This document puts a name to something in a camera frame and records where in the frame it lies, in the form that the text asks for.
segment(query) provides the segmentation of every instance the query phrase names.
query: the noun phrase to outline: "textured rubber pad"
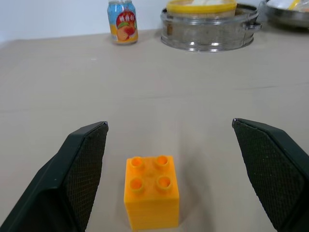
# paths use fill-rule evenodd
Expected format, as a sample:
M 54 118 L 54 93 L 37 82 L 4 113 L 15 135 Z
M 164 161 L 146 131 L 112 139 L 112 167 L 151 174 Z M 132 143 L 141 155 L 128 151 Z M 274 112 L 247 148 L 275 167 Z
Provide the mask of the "textured rubber pad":
M 85 231 L 101 177 L 106 142 L 105 127 L 99 127 L 82 142 L 63 188 L 80 230 Z
M 234 130 L 248 177 L 274 228 L 282 228 L 297 204 L 305 180 L 263 131 L 236 121 Z

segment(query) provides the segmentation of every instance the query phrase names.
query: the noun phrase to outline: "yellow lid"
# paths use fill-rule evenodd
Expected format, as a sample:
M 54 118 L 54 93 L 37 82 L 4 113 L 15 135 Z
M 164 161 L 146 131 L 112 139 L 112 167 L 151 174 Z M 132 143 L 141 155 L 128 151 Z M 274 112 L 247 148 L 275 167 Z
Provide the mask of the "yellow lid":
M 219 5 L 188 5 L 192 0 L 173 0 L 167 4 L 167 11 L 178 14 L 206 14 L 221 13 L 236 9 L 237 3 L 234 0 L 227 0 L 225 4 Z

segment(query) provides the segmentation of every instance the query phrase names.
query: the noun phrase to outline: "lego stud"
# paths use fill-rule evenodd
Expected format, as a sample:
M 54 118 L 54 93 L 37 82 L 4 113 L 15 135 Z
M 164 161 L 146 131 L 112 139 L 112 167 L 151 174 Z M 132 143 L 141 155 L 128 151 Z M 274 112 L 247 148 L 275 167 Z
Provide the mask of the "lego stud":
M 167 169 L 169 166 L 169 159 L 166 156 L 158 156 L 154 160 L 154 165 L 158 169 Z
M 144 167 L 144 161 L 141 157 L 134 157 L 130 163 L 133 169 L 142 169 Z
M 141 193 L 144 190 L 144 182 L 141 178 L 135 177 L 130 181 L 130 189 L 134 193 Z
M 155 182 L 156 189 L 162 193 L 169 192 L 172 189 L 171 179 L 167 176 L 160 176 Z

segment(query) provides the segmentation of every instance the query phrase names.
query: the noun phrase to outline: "yellow lego brick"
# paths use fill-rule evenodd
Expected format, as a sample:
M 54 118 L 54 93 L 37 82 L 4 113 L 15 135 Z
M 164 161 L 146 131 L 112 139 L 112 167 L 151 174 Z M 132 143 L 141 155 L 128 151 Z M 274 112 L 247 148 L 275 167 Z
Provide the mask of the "yellow lego brick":
M 127 159 L 124 203 L 133 230 L 177 227 L 179 192 L 173 157 Z

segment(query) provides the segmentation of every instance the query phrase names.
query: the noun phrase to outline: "metal rim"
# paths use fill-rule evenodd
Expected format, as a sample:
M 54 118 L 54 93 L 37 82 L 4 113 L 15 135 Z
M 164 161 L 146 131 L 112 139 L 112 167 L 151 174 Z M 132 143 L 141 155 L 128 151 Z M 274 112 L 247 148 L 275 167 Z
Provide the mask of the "metal rim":
M 175 15 L 173 13 L 168 13 L 165 8 L 162 10 L 161 20 L 173 23 L 184 23 L 188 25 L 205 25 L 205 24 L 221 25 L 227 23 L 249 21 L 258 16 L 257 8 L 254 6 L 237 4 L 237 8 L 248 9 L 251 10 L 251 12 L 247 14 L 240 14 L 233 17 L 196 18 L 196 17 L 183 17 Z
M 185 51 L 190 51 L 190 52 L 223 52 L 223 51 L 231 51 L 231 50 L 236 50 L 242 47 L 246 47 L 248 45 L 250 45 L 254 40 L 254 37 L 249 37 L 248 39 L 246 39 L 243 43 L 242 46 L 235 46 L 232 48 L 226 48 L 223 47 L 224 44 L 222 44 L 222 47 L 220 46 L 209 46 L 209 45 L 200 45 L 199 47 L 190 47 L 189 44 L 184 44 L 184 43 L 178 43 L 175 41 L 170 41 L 167 38 L 165 38 L 164 36 L 161 36 L 161 41 L 162 43 L 164 43 L 165 45 L 172 47 L 172 48 L 176 48 L 176 49 L 180 49 L 180 50 L 185 50 Z

